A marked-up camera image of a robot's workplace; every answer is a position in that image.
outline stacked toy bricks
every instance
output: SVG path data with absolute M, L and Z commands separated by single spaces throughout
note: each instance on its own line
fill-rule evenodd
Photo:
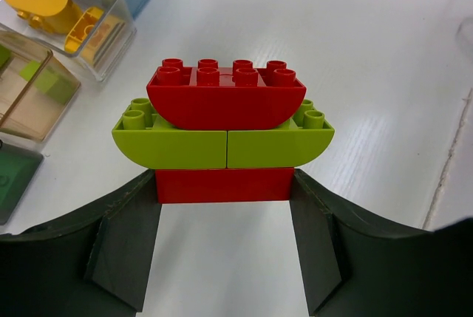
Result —
M 146 90 L 112 134 L 130 160 L 156 171 L 161 203 L 288 200 L 294 167 L 335 132 L 282 61 L 185 67 L 168 58 Z

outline red stud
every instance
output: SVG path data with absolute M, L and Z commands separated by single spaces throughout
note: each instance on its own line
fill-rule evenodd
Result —
M 217 68 L 203 67 L 197 69 L 198 86 L 218 86 L 220 83 L 220 72 Z
M 254 68 L 239 68 L 234 72 L 235 86 L 258 86 L 258 71 Z
M 157 84 L 160 86 L 179 86 L 181 71 L 177 67 L 158 67 L 156 71 Z
M 184 68 L 184 62 L 183 60 L 179 58 L 166 58 L 163 60 L 163 66 L 164 67 L 176 67 L 180 69 L 181 71 Z
M 272 86 L 294 86 L 296 73 L 292 69 L 276 69 L 273 72 Z
M 249 60 L 236 60 L 234 61 L 234 72 L 240 68 L 253 68 L 253 62 Z
M 268 85 L 272 84 L 273 72 L 276 69 L 284 69 L 287 67 L 287 64 L 284 61 L 268 61 L 266 63 L 266 80 Z
M 202 60 L 199 60 L 199 62 L 197 63 L 197 68 L 204 67 L 219 68 L 219 63 L 217 60 L 213 60 L 211 58 L 204 58 Z

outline white surface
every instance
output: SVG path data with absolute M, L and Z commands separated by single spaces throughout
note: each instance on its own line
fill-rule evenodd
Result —
M 434 230 L 453 222 L 473 217 L 473 106 L 472 94 L 466 104 L 455 141 L 451 159 L 443 170 L 441 185 L 434 200 L 426 228 Z
M 109 193 L 143 169 L 111 128 L 162 58 L 297 71 L 336 136 L 306 165 L 318 181 L 421 226 L 473 84 L 455 33 L 473 0 L 151 0 L 101 91 L 84 84 L 5 231 L 19 233 Z M 286 202 L 163 207 L 143 316 L 307 316 Z

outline lime green block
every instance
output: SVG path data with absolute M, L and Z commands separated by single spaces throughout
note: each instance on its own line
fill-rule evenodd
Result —
M 227 167 L 301 166 L 325 151 L 334 134 L 324 115 L 304 100 L 298 112 L 275 129 L 229 131 Z
M 30 81 L 40 66 L 39 62 L 31 61 L 20 71 L 20 76 Z M 60 104 L 66 104 L 78 88 L 77 84 L 69 81 L 63 75 L 45 69 L 35 81 L 35 86 L 41 92 L 56 100 Z
M 7 63 L 11 55 L 12 53 L 8 48 L 0 45 L 0 68 L 2 68 Z
M 146 127 L 151 111 L 152 127 Z M 226 131 L 186 131 L 175 128 L 135 99 L 112 130 L 117 147 L 130 160 L 151 169 L 225 168 Z

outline clear plastic container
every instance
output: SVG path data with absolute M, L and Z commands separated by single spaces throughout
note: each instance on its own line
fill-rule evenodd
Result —
M 50 49 L 0 30 L 0 132 L 43 141 L 79 86 Z
M 133 39 L 132 16 L 125 0 L 71 1 L 81 17 L 69 34 L 33 28 L 29 13 L 13 9 L 6 0 L 0 0 L 0 26 L 41 42 L 77 76 L 103 81 Z

